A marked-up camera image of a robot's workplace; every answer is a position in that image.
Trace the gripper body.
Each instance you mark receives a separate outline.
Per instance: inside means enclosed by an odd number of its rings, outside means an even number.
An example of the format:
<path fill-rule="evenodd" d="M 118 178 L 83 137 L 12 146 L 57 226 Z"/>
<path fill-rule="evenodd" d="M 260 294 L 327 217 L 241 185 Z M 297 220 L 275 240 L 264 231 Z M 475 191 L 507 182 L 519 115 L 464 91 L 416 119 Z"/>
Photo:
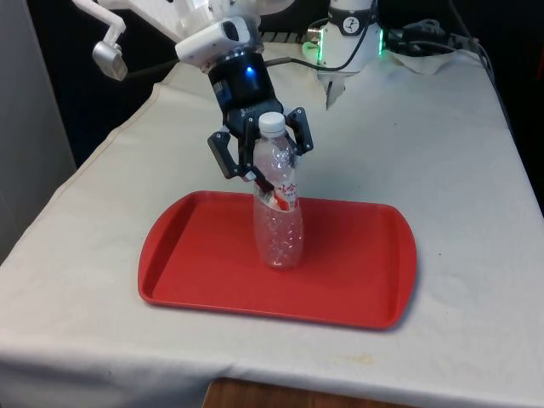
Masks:
<path fill-rule="evenodd" d="M 227 128 L 244 128 L 248 117 L 257 120 L 265 112 L 284 112 L 258 52 L 234 54 L 207 75 Z"/>

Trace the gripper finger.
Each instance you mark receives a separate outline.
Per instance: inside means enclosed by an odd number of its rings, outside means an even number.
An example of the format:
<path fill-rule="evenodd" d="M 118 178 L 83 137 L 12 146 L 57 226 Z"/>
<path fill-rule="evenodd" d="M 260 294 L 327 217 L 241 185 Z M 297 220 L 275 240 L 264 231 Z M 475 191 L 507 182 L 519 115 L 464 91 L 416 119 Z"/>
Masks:
<path fill-rule="evenodd" d="M 303 107 L 291 110 L 286 116 L 286 126 L 292 130 L 294 139 L 288 140 L 297 156 L 303 156 L 314 148 L 306 111 Z"/>
<path fill-rule="evenodd" d="M 238 161 L 235 161 L 229 150 L 232 134 L 226 126 L 222 126 L 207 140 L 212 154 L 226 179 L 239 177 L 246 182 L 254 182 L 262 192 L 271 192 L 274 186 L 265 178 L 254 163 L 254 148 L 259 138 L 257 121 L 248 118 L 244 121 L 243 132 L 237 137 Z"/>

